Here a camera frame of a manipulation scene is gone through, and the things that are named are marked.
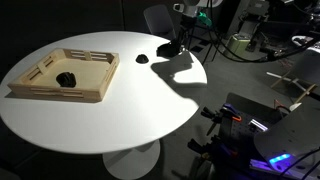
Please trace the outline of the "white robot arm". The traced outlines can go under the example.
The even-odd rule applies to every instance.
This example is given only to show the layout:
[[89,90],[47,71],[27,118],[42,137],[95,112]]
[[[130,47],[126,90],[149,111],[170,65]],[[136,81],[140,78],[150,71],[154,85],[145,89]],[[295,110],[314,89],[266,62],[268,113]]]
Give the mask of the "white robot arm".
[[181,4],[174,4],[173,10],[188,17],[196,17],[202,8],[214,8],[222,2],[223,0],[183,0]]

